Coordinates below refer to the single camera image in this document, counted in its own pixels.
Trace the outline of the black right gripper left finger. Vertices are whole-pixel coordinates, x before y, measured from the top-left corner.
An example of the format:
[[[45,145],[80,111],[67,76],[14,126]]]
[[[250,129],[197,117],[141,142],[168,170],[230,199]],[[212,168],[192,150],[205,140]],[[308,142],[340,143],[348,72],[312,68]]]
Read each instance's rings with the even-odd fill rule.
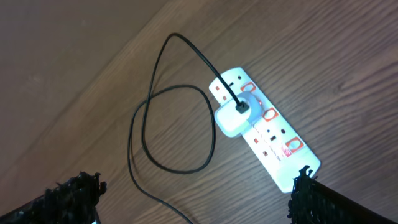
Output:
[[[93,224],[100,223],[96,206],[106,193],[100,174],[80,172],[54,189],[1,215],[1,224]]]

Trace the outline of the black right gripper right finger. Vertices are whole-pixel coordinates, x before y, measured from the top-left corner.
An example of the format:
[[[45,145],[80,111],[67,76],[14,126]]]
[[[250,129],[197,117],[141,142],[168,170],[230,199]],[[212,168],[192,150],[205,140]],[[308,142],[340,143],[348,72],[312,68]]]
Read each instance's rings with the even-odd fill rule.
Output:
[[[305,165],[294,178],[287,215],[292,224],[397,224],[319,183],[311,174]]]

